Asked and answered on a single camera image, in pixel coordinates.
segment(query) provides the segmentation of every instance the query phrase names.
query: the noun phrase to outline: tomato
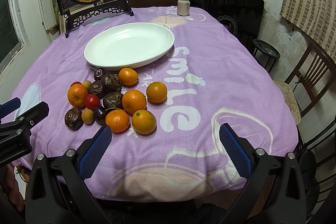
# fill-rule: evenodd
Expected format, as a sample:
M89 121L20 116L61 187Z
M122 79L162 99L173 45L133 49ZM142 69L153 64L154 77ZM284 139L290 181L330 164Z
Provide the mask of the tomato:
M81 83L81 82L78 82L78 81L77 81L77 82L73 82L73 83L71 84L71 86L73 86L73 85L75 85L75 84L80 84L80 85L81 85L82 83Z
M88 109L94 110L95 107L100 105L100 99L97 95L95 94L90 94L88 97L86 97L85 100L85 106Z

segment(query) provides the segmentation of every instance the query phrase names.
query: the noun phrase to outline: plate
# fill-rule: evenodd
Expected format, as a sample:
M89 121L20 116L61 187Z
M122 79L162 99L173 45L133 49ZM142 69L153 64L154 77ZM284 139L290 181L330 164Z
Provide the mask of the plate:
M138 68L164 56L174 45L174 34L154 23L128 23L107 29L86 45L84 56L98 68Z

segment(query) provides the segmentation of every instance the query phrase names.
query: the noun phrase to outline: metal screw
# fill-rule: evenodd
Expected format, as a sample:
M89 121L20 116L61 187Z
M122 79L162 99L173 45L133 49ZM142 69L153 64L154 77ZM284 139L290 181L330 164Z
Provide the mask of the metal screw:
M265 150L263 150L262 148L257 148L255 151L259 156L265 155Z
M73 149L70 149L70 150L68 150L68 151L66 152L66 155L67 155L68 157L72 157L74 154L75 154L75 151L74 151Z
M36 158L37 160L42 160L44 158L44 154L38 154Z
M294 153L292 153L292 152L289 152L289 153L287 154L287 156L288 156L288 158L290 158L291 160L295 159L295 155L294 155Z

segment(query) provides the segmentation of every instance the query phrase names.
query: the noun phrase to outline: finger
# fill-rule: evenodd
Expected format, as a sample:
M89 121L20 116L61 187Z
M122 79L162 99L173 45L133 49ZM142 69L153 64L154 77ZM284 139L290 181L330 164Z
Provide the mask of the finger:
M18 185L17 181L15 181L14 189L12 189L11 192L9 193L9 200L14 205L17 205L17 203L18 203L19 194L20 194L19 185Z
M19 192L16 208L19 212L22 212L24 206L25 206L25 201L23 200L23 197L21 193Z
M16 182L14 168L9 164L7 164L6 182L9 188L14 189Z

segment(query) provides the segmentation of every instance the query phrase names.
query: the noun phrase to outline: purple tablecloth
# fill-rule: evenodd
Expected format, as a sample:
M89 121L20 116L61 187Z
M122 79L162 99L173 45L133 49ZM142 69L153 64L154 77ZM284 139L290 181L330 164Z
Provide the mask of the purple tablecloth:
M132 127L114 134L112 142L86 184L97 198L140 202L179 201L222 189L238 189L239 177L219 141L225 122L254 148L284 156L297 144L294 119L281 91L247 49L207 12L191 8L179 17L176 7L134 9L128 14L80 26L58 37L35 61L13 93L22 100L16 117L40 101L49 116L32 129L33 152L20 161L32 167L36 156L59 156L77 149L100 125L78 131L64 124L71 108L67 91L74 81L93 81L84 48L98 33L130 22L165 25L175 35L174 48L156 62L136 69L136 89L146 92L154 81L166 83L165 104L147 107L157 118L157 130L142 136Z

